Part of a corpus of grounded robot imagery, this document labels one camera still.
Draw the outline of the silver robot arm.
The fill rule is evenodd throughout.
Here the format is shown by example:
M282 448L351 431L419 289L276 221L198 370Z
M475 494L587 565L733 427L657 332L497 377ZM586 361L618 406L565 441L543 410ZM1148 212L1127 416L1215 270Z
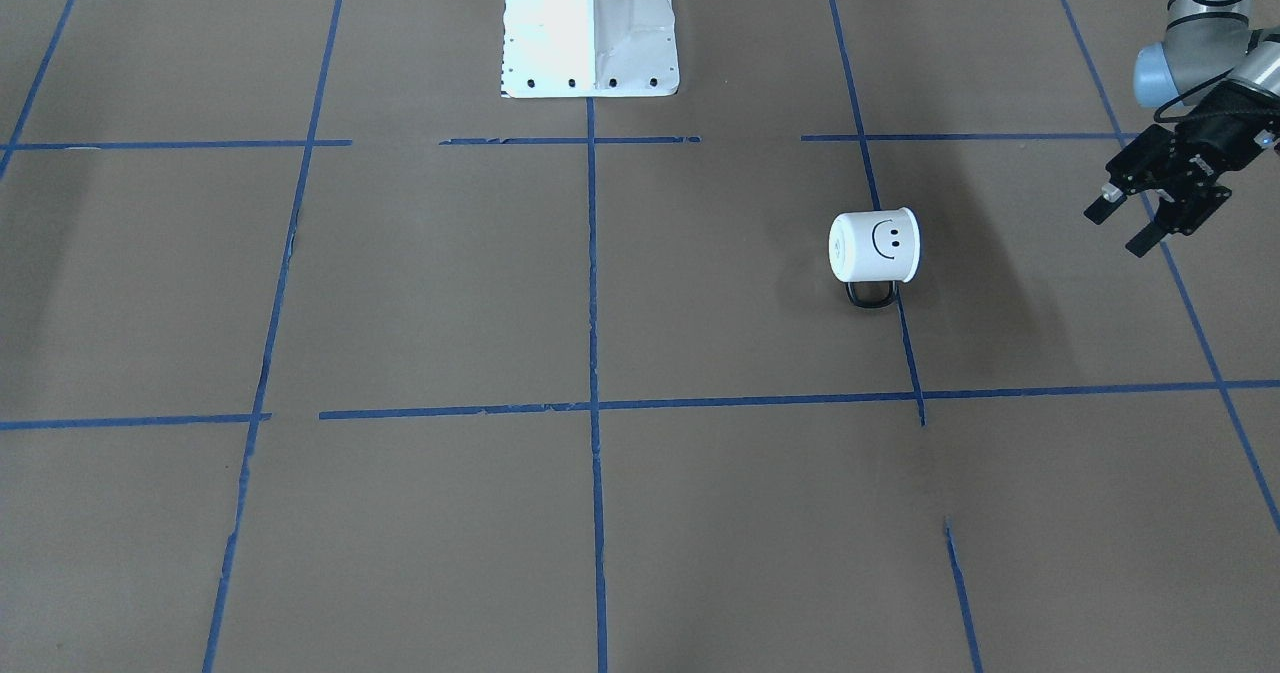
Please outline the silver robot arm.
M1096 225L1155 194L1152 221L1128 241L1144 257L1169 235L1193 235L1230 200L1222 177L1277 148L1277 29L1257 29L1254 0L1167 0L1157 44L1135 58L1133 88L1152 123L1106 164L1085 209Z

